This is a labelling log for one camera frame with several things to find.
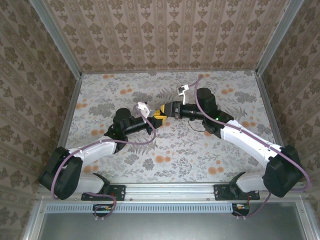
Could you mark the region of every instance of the aluminum frame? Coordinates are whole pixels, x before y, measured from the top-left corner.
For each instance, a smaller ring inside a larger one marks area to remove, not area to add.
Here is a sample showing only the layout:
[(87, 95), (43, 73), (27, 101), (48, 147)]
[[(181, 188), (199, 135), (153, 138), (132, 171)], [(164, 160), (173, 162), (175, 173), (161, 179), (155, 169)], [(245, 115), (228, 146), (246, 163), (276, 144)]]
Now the aluminum frame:
[(68, 135), (69, 135), (69, 131), (72, 123), (72, 118), (74, 117), (78, 97), (81, 90), (81, 85), (82, 85), (82, 79), (80, 78), (75, 82), (69, 108), (68, 108), (68, 111), (66, 112), (66, 116), (64, 119), (62, 131), (61, 131), (61, 135), (60, 135), (57, 147), (65, 147), (67, 144)]
[(281, 134), (280, 134), (280, 131), (278, 128), (278, 124), (276, 121), (276, 117), (275, 117), (274, 111), (272, 110), (271, 103), (270, 103), (268, 93), (267, 93), (265, 84), (263, 82), (263, 79), (262, 79), (261, 75), (257, 74), (256, 72), (254, 73), (254, 76), (255, 76), (255, 80), (258, 85), (260, 94), (261, 94), (261, 98), (262, 98), (262, 102), (263, 102), (263, 105), (265, 108), (266, 115), (268, 117), (268, 120), (269, 120), (269, 123), (271, 126), (274, 141), (276, 144), (283, 146), (284, 142), (282, 140), (282, 137), (281, 137)]
[(282, 39), (284, 38), (288, 28), (290, 27), (292, 21), (294, 20), (295, 16), (297, 15), (301, 5), (303, 4), (304, 0), (292, 0), (289, 1), (288, 6), (286, 7), (284, 14), (282, 15), (274, 33), (268, 42), (257, 66), (257, 72), (259, 75), (262, 75), (263, 72), (266, 70), (268, 63), (270, 62), (272, 56), (275, 54), (279, 44), (281, 43)]
[(66, 64), (69, 66), (72, 74), (76, 80), (81, 78), (81, 68), (75, 59), (72, 51), (68, 47), (63, 35), (60, 33), (54, 19), (50, 15), (50, 11), (47, 9), (46, 4), (42, 0), (30, 0), (32, 6), (34, 7), (36, 13), (39, 15), (41, 21), (43, 22), (46, 30), (49, 32), (52, 40), (62, 54)]
[[(216, 201), (214, 195), (214, 185), (226, 184), (225, 182), (207, 183), (124, 183), (126, 193), (124, 203), (126, 204), (208, 204), (212, 203), (245, 203), (244, 201)], [(298, 183), (295, 188), (303, 187)], [(260, 192), (260, 200), (252, 200), (252, 203), (262, 203), (268, 196), (268, 192)], [(46, 207), (51, 203), (71, 203), (71, 204), (111, 204), (112, 201), (81, 201), (81, 194), (73, 194), (66, 200), (54, 200), (51, 193), (41, 187), (36, 198), (33, 217), (27, 227), (27, 238), (24, 240), (36, 240), (43, 224), (46, 214)], [(270, 203), (296, 203), (299, 218), (304, 229), (307, 240), (319, 240), (319, 228), (315, 216), (308, 203), (308, 195), (304, 192), (290, 191), (283, 198), (271, 196)]]

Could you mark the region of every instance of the metal frame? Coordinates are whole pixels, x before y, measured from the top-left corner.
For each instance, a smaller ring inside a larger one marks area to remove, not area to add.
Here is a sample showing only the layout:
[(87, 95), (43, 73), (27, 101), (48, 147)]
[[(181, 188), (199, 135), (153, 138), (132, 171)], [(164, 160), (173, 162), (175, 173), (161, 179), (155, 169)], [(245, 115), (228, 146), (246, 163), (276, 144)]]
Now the metal frame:
[[(46, 214), (93, 214), (96, 203), (47, 203)], [(113, 213), (121, 214), (182, 214), (232, 213), (232, 203), (129, 203), (118, 202)], [(96, 213), (105, 213), (97, 209)]]
[(259, 75), (265, 71), (268, 63), (270, 62), (272, 56), (275, 54), (280, 42), (284, 38), (289, 26), (297, 15), (302, 3), (304, 0), (292, 0), (288, 3), (284, 14), (282, 15), (274, 33), (266, 46), (258, 64), (257, 64), (257, 72)]
[(57, 147), (65, 147), (67, 144), (67, 139), (68, 139), (71, 123), (72, 123), (72, 118), (74, 117), (78, 97), (81, 90), (81, 85), (82, 85), (82, 79), (80, 78), (75, 82), (69, 108), (68, 108), (68, 111), (66, 112), (66, 116), (64, 119), (62, 131), (61, 131), (61, 135), (60, 135)]
[(42, 0), (30, 0), (32, 6), (34, 7), (36, 13), (39, 15), (41, 21), (43, 22), (46, 30), (52, 37), (55, 45), (62, 54), (66, 64), (69, 66), (71, 72), (73, 73), (76, 80), (81, 77), (80, 67), (74, 58), (74, 55), (70, 51), (68, 44), (62, 37), (54, 19), (50, 15), (50, 11), (47, 9), (46, 4)]
[(252, 68), (243, 68), (243, 69), (212, 69), (212, 68), (199, 68), (199, 69), (166, 69), (166, 70), (130, 70), (130, 71), (84, 71), (84, 75), (93, 75), (93, 74), (155, 74), (155, 73), (198, 73), (198, 72), (238, 72), (238, 71), (254, 71)]
[(271, 130), (272, 130), (272, 133), (273, 133), (273, 136), (274, 136), (274, 141), (275, 141), (276, 144), (278, 144), (280, 146), (283, 146), (284, 142), (282, 140), (282, 137), (281, 137), (281, 134), (280, 134), (280, 131), (279, 131), (279, 128), (278, 128), (278, 124), (277, 124), (277, 121), (276, 121), (276, 117), (275, 117), (274, 111), (272, 110), (270, 99), (268, 97), (268, 93), (267, 93), (265, 84), (263, 82), (263, 79), (262, 79), (261, 75), (257, 74), (256, 72), (254, 73), (254, 76), (255, 76), (255, 80), (256, 80), (256, 83), (258, 85), (260, 94), (261, 94), (261, 98), (262, 98), (262, 101), (263, 101), (263, 105), (264, 105), (264, 108), (265, 108), (266, 115), (267, 115), (267, 117), (269, 119)]
[[(208, 182), (208, 183), (124, 183), (126, 185), (125, 200), (127, 206), (137, 204), (179, 204), (187, 206), (188, 204), (197, 204), (201, 206), (212, 206), (221, 203), (245, 203), (246, 201), (216, 201), (213, 185), (225, 184), (225, 182)], [(302, 183), (297, 184), (296, 188), (301, 188)], [(262, 203), (268, 192), (260, 192), (260, 200), (252, 201), (253, 203)], [(61, 204), (111, 204), (112, 201), (81, 201), (80, 194), (74, 194), (66, 200), (54, 200), (51, 193), (44, 187), (40, 188), (33, 217), (27, 227), (27, 237), (24, 240), (38, 239), (47, 205), (52, 203)], [(315, 216), (308, 203), (308, 195), (303, 192), (291, 191), (283, 198), (271, 196), (271, 203), (296, 203), (297, 210), (304, 233), (307, 240), (319, 240), (319, 228)]]

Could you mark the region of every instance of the white robotic arm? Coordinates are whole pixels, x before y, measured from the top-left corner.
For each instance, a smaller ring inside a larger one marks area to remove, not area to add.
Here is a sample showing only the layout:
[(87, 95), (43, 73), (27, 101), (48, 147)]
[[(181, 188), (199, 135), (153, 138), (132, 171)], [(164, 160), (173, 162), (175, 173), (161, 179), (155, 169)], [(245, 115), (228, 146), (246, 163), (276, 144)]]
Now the white robotic arm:
[[(227, 122), (230, 125), (236, 126), (238, 128), (244, 129), (244, 127), (238, 123), (236, 120), (230, 120)], [(263, 138), (250, 132), (255, 137), (259, 138), (261, 141), (267, 143), (273, 148), (281, 152), (281, 146), (264, 140)], [(233, 143), (238, 146), (252, 157), (254, 157), (263, 167), (261, 171), (245, 173), (238, 178), (236, 184), (244, 192), (248, 193), (250, 191), (266, 191), (267, 188), (263, 182), (263, 176), (266, 172), (267, 164), (270, 162), (270, 158), (274, 158), (277, 154), (271, 151), (269, 148), (262, 145), (260, 142), (252, 139), (248, 135), (244, 134), (242, 131), (235, 130), (229, 126), (225, 126), (220, 130), (221, 138)]]
[[(208, 88), (199, 88), (196, 91), (197, 101), (202, 111), (196, 104), (185, 103), (187, 89), (189, 89), (187, 85), (178, 87), (177, 91), (183, 96), (183, 101), (173, 101), (162, 105), (162, 112), (175, 119), (202, 120), (202, 125), (210, 134), (235, 144), (261, 164), (261, 171), (242, 172), (231, 181), (241, 192), (269, 191), (278, 197), (283, 197), (302, 178), (299, 169), (273, 151), (281, 152), (300, 166), (299, 156), (294, 147), (290, 145), (281, 147), (245, 129), (231, 115), (218, 109), (216, 98)], [(218, 122), (208, 119), (203, 111)]]
[(104, 156), (119, 152), (126, 144), (133, 144), (128, 142), (129, 134), (146, 130), (150, 135), (153, 129), (161, 127), (167, 118), (160, 110), (153, 109), (147, 103), (139, 102), (137, 109), (142, 115), (138, 118), (133, 117), (127, 108), (117, 110), (113, 125), (104, 136), (93, 143), (71, 149), (56, 148), (39, 178), (40, 183), (49, 190), (54, 189), (54, 194), (61, 200), (73, 193), (97, 194), (102, 190), (105, 192), (110, 182), (97, 173), (84, 173), (84, 168)]

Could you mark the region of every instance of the gray leaf pattern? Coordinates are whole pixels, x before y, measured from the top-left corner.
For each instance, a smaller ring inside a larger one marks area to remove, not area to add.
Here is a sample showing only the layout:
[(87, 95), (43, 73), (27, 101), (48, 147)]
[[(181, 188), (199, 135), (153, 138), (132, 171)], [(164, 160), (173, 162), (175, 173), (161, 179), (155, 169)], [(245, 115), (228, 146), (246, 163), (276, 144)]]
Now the gray leaf pattern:
[(6, 207), (0, 209), (0, 226), (6, 225), (9, 219), (10, 211), (7, 210)]
[[(159, 109), (162, 104), (182, 101), (176, 87), (193, 83), (199, 74), (205, 76), (199, 88), (211, 89), (223, 111), (255, 134), (273, 141), (253, 71), (157, 72), (83, 74), (66, 146), (73, 148), (97, 140), (113, 124), (119, 108), (127, 108), (133, 114), (137, 102), (148, 102)], [(193, 89), (188, 94), (193, 103)], [(201, 121), (191, 125), (203, 130)], [(144, 143), (151, 137), (142, 130), (128, 139)], [(3, 132), (3, 138), (12, 141), (10, 131)], [(127, 144), (120, 152), (102, 157), (85, 170), (99, 173), (112, 183), (168, 183), (230, 181), (239, 172), (260, 169), (253, 157), (235, 145), (208, 132), (193, 131), (188, 119), (168, 118), (156, 130), (152, 143)]]

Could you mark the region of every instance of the purple cable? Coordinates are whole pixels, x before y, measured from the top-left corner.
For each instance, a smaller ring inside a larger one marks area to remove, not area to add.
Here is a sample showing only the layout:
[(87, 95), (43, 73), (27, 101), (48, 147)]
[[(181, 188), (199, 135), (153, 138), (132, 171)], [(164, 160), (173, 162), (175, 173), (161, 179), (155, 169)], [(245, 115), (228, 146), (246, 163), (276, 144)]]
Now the purple cable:
[[(105, 215), (103, 218), (107, 218), (109, 217), (112, 212), (116, 209), (116, 206), (117, 206), (117, 200), (114, 196), (111, 196), (111, 195), (107, 195), (107, 194), (96, 194), (96, 193), (92, 193), (92, 192), (86, 192), (86, 194), (88, 195), (91, 195), (91, 196), (94, 196), (94, 197), (107, 197), (107, 198), (110, 198), (113, 200), (113, 207), (111, 208), (111, 210), (109, 211), (109, 213), (107, 215)], [(97, 210), (100, 209), (100, 208), (103, 208), (104, 206), (103, 205), (100, 205), (100, 206), (97, 206), (95, 209), (94, 209), (94, 212), (93, 212), (93, 215), (96, 217), (96, 218), (102, 218), (102, 217), (99, 217), (97, 216)]]
[(194, 83), (190, 84), (190, 85), (189, 85), (189, 88), (191, 88), (191, 87), (193, 87), (194, 85), (196, 85), (196, 83), (197, 83), (197, 81), (195, 81)]
[(236, 129), (238, 131), (241, 131), (242, 133), (248, 135), (249, 137), (251, 137), (252, 139), (256, 140), (258, 143), (262, 144), (263, 146), (265, 146), (266, 148), (269, 148), (270, 150), (274, 151), (276, 154), (279, 154), (281, 157), (283, 157), (285, 160), (287, 160), (289, 163), (291, 163), (292, 165), (294, 165), (297, 169), (299, 169), (302, 174), (304, 175), (305, 179), (306, 179), (306, 186), (305, 187), (302, 187), (302, 188), (299, 188), (299, 189), (293, 189), (293, 191), (304, 191), (306, 189), (308, 189), (311, 185), (310, 183), (310, 178), (308, 176), (308, 174), (306, 173), (306, 171), (301, 167), (299, 166), (296, 162), (294, 162), (292, 159), (290, 159), (289, 157), (287, 157), (286, 155), (284, 155), (282, 152), (278, 151), (277, 149), (273, 148), (271, 145), (265, 143), (264, 141), (260, 140), (259, 138), (257, 138), (256, 136), (252, 135), (250, 132), (244, 130), (244, 129), (241, 129), (240, 127), (237, 127), (237, 126), (233, 126), (231, 124), (228, 124), (228, 123), (224, 123), (224, 122), (221, 122), (221, 121), (218, 121), (218, 120), (215, 120), (213, 119), (212, 117), (210, 117), (208, 114), (205, 113), (205, 111), (201, 108), (200, 104), (199, 104), (199, 101), (198, 101), (198, 97), (197, 97), (197, 89), (198, 89), (198, 85), (199, 85), (199, 82), (200, 80), (203, 78), (202, 75), (199, 76), (199, 78), (197, 79), (197, 81), (193, 84), (191, 84), (192, 86), (195, 85), (194, 87), (194, 97), (195, 97), (195, 103), (196, 103), (196, 106), (199, 108), (200, 112), (203, 113), (203, 115), (211, 120), (212, 122), (214, 123), (217, 123), (217, 124), (221, 124), (223, 126), (226, 126), (226, 127), (230, 127), (230, 128), (233, 128), (233, 129)]
[(102, 144), (102, 143), (121, 143), (121, 144), (131, 144), (131, 145), (147, 145), (149, 143), (151, 143), (155, 138), (156, 138), (156, 129), (155, 127), (151, 124), (151, 122), (145, 118), (138, 110), (137, 110), (137, 104), (134, 106), (134, 109), (135, 111), (138, 113), (138, 115), (140, 117), (142, 117), (143, 120), (146, 121), (146, 123), (151, 127), (152, 129), (152, 132), (153, 132), (153, 137), (149, 140), (149, 141), (146, 141), (146, 142), (131, 142), (131, 141), (122, 141), (122, 140), (115, 140), (115, 139), (105, 139), (105, 140), (102, 140), (102, 141), (96, 141), (96, 142), (93, 142), (93, 143), (90, 143), (86, 146), (83, 146), (81, 148), (79, 148), (78, 150), (70, 153), (61, 163), (61, 165), (59, 166), (59, 168), (57, 169), (55, 175), (54, 175), (54, 178), (53, 178), (53, 181), (52, 181), (52, 185), (51, 185), (51, 196), (53, 199), (59, 199), (58, 197), (55, 196), (55, 185), (56, 185), (56, 182), (57, 182), (57, 179), (58, 179), (58, 176), (62, 170), (62, 168), (64, 167), (64, 165), (66, 164), (66, 162), (72, 157), (74, 156), (75, 154), (79, 153), (80, 151), (84, 151), (86, 150), (87, 148), (90, 148), (92, 146), (95, 146), (95, 145), (98, 145), (98, 144)]

